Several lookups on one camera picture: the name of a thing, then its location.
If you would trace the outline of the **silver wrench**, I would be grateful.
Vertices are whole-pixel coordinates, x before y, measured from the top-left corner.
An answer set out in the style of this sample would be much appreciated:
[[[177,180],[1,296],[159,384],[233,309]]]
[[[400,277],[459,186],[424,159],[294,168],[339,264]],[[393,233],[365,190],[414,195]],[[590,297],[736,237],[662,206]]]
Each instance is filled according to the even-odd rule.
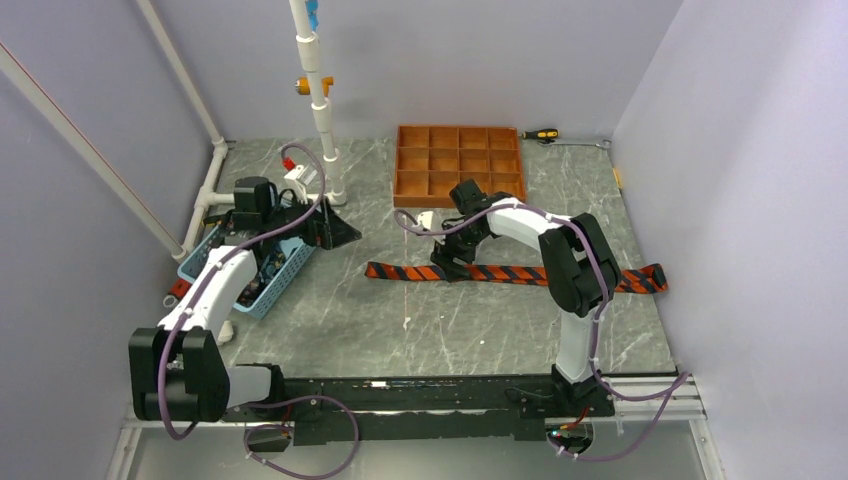
[[[601,150],[609,150],[612,142],[609,139],[574,140],[574,139],[547,139],[540,142],[543,146],[585,146],[595,147]]]

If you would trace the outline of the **brown compartment tray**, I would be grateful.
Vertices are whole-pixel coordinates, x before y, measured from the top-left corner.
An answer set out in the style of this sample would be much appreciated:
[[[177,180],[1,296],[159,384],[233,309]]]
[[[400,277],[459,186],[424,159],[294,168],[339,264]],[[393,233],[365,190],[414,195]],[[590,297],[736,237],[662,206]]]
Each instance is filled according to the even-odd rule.
[[[452,208],[449,192],[473,180],[487,194],[527,199],[518,131],[513,127],[400,125],[393,205]]]

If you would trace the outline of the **white diagonal wall pipe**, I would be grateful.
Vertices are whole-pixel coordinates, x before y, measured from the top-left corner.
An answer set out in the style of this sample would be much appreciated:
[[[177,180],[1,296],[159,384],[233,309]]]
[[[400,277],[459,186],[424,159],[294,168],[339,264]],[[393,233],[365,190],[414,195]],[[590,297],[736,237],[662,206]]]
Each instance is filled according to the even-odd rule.
[[[1,72],[171,256],[175,260],[181,258],[185,248],[4,43],[1,43]]]

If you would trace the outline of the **blue plastic basket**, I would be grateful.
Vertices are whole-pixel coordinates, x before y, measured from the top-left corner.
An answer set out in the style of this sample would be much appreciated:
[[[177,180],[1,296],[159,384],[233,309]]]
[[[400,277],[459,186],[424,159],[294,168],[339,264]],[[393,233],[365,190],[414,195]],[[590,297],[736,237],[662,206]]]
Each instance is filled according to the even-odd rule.
[[[233,208],[206,217],[211,232],[178,269],[188,289],[175,315],[202,315],[211,323],[234,308],[263,318],[316,248],[301,233],[317,207],[289,200],[264,213]]]

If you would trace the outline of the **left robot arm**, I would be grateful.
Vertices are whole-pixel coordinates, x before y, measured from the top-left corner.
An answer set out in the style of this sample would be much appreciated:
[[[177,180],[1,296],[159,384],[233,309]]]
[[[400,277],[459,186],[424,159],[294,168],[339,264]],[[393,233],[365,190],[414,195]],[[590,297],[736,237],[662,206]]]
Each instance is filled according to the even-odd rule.
[[[141,420],[214,422],[242,405],[264,420],[279,417],[288,402],[281,368],[226,366],[217,335],[280,242],[331,250],[362,237],[327,200],[285,200],[261,176],[237,180],[233,208],[216,220],[213,246],[188,292],[156,326],[130,337],[132,404]]]

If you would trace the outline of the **white pvc pipe stand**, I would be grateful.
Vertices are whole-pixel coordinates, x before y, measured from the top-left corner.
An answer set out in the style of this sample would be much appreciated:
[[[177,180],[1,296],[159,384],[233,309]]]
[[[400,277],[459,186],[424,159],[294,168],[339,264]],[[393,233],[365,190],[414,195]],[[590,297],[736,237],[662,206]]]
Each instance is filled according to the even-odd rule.
[[[319,35],[310,20],[309,1],[291,0],[289,4],[296,30],[300,62],[309,85],[313,118],[323,150],[323,166],[328,180],[327,197],[332,205],[344,205],[347,202],[347,192],[340,170],[340,151],[332,133],[331,103],[324,93],[320,72]]]

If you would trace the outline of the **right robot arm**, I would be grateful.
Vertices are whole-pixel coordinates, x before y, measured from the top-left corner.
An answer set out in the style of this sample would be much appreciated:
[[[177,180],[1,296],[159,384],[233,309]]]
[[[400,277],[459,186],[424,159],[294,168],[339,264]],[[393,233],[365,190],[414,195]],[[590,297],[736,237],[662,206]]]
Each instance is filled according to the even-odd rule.
[[[504,192],[487,195],[473,180],[458,184],[449,196],[462,221],[439,233],[443,239],[431,254],[448,280],[472,278],[468,266],[489,237],[516,240],[541,255],[561,325],[555,370],[563,380],[552,386],[551,401],[564,415],[578,413],[590,399],[584,381],[595,373],[598,323],[621,280],[599,223],[590,214],[551,214]]]

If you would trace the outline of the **orange navy striped tie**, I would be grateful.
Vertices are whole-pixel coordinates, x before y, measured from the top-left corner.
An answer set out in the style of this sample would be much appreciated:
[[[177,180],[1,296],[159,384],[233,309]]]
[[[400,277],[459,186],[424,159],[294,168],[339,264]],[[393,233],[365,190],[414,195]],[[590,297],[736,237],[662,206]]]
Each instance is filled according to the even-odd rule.
[[[541,266],[464,265],[468,276],[460,281],[477,281],[519,285],[547,286],[548,277]],[[446,281],[448,275],[436,265],[398,266],[382,262],[368,262],[364,275],[371,279],[408,282]],[[617,293],[654,295],[669,289],[662,266],[658,263],[639,269],[625,269],[615,288]]]

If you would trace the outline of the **white corner pipe frame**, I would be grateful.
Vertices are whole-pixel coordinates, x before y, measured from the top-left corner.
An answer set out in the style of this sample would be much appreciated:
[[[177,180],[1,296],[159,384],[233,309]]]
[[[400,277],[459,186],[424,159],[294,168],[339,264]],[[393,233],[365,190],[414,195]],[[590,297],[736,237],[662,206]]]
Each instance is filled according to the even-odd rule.
[[[217,190],[218,180],[224,162],[228,158],[230,147],[172,39],[156,3],[137,0],[135,6],[169,70],[171,79],[180,91],[182,106],[189,112],[193,128],[207,147],[207,158],[204,160],[202,169],[203,177],[192,194],[193,203],[185,233],[177,241],[176,251],[171,254],[174,260],[181,261],[195,248],[203,230],[203,219],[209,211],[214,207],[231,206],[234,202],[231,193],[222,193]]]

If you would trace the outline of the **green white pipe fitting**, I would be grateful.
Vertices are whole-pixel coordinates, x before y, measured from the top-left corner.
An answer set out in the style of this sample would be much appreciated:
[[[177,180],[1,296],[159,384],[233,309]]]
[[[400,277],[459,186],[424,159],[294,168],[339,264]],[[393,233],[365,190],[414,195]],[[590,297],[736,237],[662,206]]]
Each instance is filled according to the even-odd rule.
[[[229,343],[234,337],[234,327],[230,320],[225,320],[221,325],[219,332],[216,335],[216,344],[224,345]]]

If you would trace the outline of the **orange black screwdriver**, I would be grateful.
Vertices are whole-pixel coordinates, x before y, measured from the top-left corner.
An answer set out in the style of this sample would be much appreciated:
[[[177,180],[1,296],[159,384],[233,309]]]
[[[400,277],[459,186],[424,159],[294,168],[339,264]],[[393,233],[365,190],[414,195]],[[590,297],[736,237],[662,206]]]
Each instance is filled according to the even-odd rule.
[[[535,140],[542,143],[550,143],[559,137],[559,131],[555,128],[524,131],[521,137],[525,140]]]

